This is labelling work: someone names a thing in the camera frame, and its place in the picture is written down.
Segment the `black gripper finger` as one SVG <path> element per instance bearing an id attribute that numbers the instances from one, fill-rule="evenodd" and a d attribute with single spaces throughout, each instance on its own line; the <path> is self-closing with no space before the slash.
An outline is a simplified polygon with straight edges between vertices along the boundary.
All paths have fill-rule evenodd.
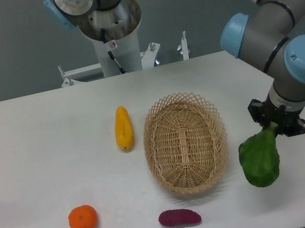
<path id="1" fill-rule="evenodd" d="M 284 118 L 280 126 L 281 133 L 287 137 L 305 134 L 305 119 L 299 116 Z"/>
<path id="2" fill-rule="evenodd" d="M 257 99 L 252 99 L 247 108 L 254 122 L 258 123 L 263 128 L 268 126 L 268 120 L 263 102 Z"/>

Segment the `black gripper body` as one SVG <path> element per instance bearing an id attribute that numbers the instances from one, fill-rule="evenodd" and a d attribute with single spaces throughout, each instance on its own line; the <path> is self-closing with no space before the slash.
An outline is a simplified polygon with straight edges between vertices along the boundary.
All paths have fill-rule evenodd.
<path id="1" fill-rule="evenodd" d="M 263 101 L 263 103 L 268 120 L 268 126 L 272 123 L 277 124 L 276 133 L 279 135 L 283 135 L 283 133 L 281 133 L 282 129 L 280 126 L 283 119 L 287 117 L 300 117 L 300 113 L 305 107 L 305 101 L 298 103 L 286 101 L 283 98 L 276 98 L 276 100 L 272 102 L 269 96 L 265 101 Z"/>

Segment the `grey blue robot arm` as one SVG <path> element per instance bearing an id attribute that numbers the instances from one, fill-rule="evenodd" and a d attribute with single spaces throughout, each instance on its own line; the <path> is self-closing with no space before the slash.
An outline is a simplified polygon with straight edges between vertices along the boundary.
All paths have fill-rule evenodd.
<path id="1" fill-rule="evenodd" d="M 305 15 L 305 0 L 252 0 L 253 16 L 235 14 L 220 38 L 223 50 L 274 80 L 265 101 L 252 100 L 248 111 L 266 127 L 277 124 L 286 136 L 305 133 L 305 35 L 289 32 Z M 159 45 L 140 53 L 136 31 L 141 11 L 135 0 L 44 0 L 45 8 L 66 29 L 80 28 L 94 44 L 104 76 L 155 66 Z"/>

